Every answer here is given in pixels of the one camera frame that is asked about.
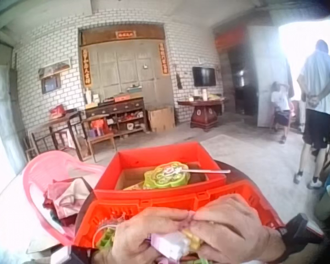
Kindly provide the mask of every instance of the black shorts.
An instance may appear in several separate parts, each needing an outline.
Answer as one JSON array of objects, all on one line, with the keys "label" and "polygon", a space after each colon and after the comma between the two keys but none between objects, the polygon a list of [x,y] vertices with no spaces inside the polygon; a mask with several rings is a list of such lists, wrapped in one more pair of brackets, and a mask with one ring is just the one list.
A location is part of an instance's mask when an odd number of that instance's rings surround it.
[{"label": "black shorts", "polygon": [[303,140],[315,149],[325,149],[330,138],[330,115],[306,109]]},{"label": "black shorts", "polygon": [[274,123],[278,123],[280,125],[283,125],[284,127],[288,127],[288,124],[290,123],[290,113],[290,110],[276,112]]}]

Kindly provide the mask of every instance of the ceiling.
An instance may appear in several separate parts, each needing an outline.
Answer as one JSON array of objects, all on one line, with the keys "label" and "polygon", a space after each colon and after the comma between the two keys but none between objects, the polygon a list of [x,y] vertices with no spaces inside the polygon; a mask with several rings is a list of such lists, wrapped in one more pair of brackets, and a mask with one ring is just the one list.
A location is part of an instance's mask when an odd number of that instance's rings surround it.
[{"label": "ceiling", "polygon": [[149,9],[175,21],[213,26],[257,6],[262,0],[0,0],[0,40],[12,46],[35,27],[71,15],[107,9]]}]

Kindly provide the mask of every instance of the metal spoon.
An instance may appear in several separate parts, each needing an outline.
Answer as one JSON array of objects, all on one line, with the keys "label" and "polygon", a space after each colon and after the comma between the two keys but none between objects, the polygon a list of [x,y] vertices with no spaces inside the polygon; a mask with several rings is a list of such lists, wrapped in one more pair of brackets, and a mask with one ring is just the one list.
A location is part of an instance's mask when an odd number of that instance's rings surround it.
[{"label": "metal spoon", "polygon": [[182,169],[181,167],[178,167],[175,169],[176,173],[180,172],[193,172],[193,173],[231,173],[231,170],[211,170],[211,169]]}]

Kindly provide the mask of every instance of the flat screen tv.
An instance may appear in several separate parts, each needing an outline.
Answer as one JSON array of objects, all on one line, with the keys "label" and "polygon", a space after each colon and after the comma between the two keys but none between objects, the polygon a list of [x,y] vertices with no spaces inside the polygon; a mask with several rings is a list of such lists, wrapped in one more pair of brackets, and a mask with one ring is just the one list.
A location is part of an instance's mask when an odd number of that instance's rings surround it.
[{"label": "flat screen tv", "polygon": [[215,86],[215,69],[213,68],[203,68],[203,67],[193,67],[193,78],[194,86]]}]

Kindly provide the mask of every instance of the red sign above door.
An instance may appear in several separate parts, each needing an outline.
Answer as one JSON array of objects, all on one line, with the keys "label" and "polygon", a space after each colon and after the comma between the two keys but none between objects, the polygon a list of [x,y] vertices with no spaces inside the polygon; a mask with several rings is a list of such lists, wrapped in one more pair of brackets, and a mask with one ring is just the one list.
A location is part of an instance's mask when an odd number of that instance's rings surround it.
[{"label": "red sign above door", "polygon": [[116,31],[115,33],[117,39],[133,39],[136,37],[135,30]]}]

